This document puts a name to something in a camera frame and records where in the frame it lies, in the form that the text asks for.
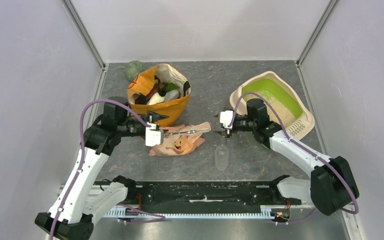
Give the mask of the clear plastic litter scoop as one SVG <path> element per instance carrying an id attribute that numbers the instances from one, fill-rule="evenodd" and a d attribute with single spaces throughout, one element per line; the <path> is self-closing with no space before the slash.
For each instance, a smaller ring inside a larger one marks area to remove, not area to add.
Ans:
<path id="1" fill-rule="evenodd" d="M 219 145 L 214 151 L 214 162 L 217 170 L 223 172 L 227 169 L 230 159 L 230 151 L 227 147 L 227 138 L 221 137 Z"/>

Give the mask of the pink cat litter bag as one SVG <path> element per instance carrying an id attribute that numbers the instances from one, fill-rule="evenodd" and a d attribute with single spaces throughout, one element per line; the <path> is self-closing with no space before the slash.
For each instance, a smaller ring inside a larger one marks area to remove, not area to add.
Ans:
<path id="1" fill-rule="evenodd" d="M 211 124 L 206 121 L 198 125 L 178 125 L 178 126 L 164 126 L 160 129 L 168 130 L 169 132 L 184 131 L 191 129 L 210 129 L 212 130 Z M 203 133 L 194 135 L 171 135 L 164 137 L 161 145 L 152 147 L 149 151 L 150 156 L 156 157 L 170 157 L 170 156 L 183 156 L 190 154 L 197 147 L 205 142 L 202 137 Z"/>

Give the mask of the beige green litter box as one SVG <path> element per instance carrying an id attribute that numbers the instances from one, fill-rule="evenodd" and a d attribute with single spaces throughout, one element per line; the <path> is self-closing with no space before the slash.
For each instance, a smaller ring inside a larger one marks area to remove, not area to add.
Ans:
<path id="1" fill-rule="evenodd" d="M 279 116 L 288 133 L 296 139 L 303 139 L 314 128 L 314 116 L 295 90 L 275 72 L 266 71 L 242 83 L 230 94 L 229 103 L 232 108 L 246 92 L 254 92 L 267 100 L 274 108 L 274 111 L 267 109 L 269 118 L 279 124 Z"/>

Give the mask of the grey bag sealing clip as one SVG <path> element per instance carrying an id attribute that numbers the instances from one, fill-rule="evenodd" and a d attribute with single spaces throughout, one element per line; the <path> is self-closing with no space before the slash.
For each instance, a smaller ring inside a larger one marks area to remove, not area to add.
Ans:
<path id="1" fill-rule="evenodd" d="M 196 135 L 196 134 L 201 134 L 201 133 L 207 133 L 210 132 L 211 130 L 209 128 L 202 128 L 202 129 L 187 129 L 187 130 L 179 130 L 179 131 L 168 131 L 164 130 L 164 137 L 169 137 L 169 136 L 181 136 L 181 135 Z"/>

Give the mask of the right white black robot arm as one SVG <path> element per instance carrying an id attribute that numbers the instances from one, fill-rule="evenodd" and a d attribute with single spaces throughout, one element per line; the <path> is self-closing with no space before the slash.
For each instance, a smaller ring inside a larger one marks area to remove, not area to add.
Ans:
<path id="1" fill-rule="evenodd" d="M 268 191 L 269 200 L 280 205 L 287 199 L 297 199 L 314 205 L 322 214 L 330 216 L 341 210 L 359 213 L 360 196 L 348 161 L 315 151 L 289 133 L 282 120 L 271 120 L 274 108 L 264 99 L 246 102 L 247 113 L 239 115 L 237 108 L 224 108 L 216 117 L 221 129 L 218 133 L 229 138 L 236 132 L 251 132 L 255 140 L 293 162 L 308 176 L 308 180 L 287 176 Z"/>

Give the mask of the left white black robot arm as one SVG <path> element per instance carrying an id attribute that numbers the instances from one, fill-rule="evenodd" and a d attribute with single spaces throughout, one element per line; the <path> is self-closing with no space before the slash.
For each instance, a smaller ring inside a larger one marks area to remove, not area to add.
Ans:
<path id="1" fill-rule="evenodd" d="M 88 103 L 80 115 L 80 150 L 74 167 L 54 204 L 38 213 L 34 223 L 51 240 L 88 240 L 107 212 L 122 202 L 132 204 L 138 195 L 134 180 L 117 176 L 87 201 L 98 173 L 123 137 L 143 137 L 147 147 L 162 144 L 164 132 L 158 122 L 166 118 L 150 110 L 138 114 L 124 97 Z"/>

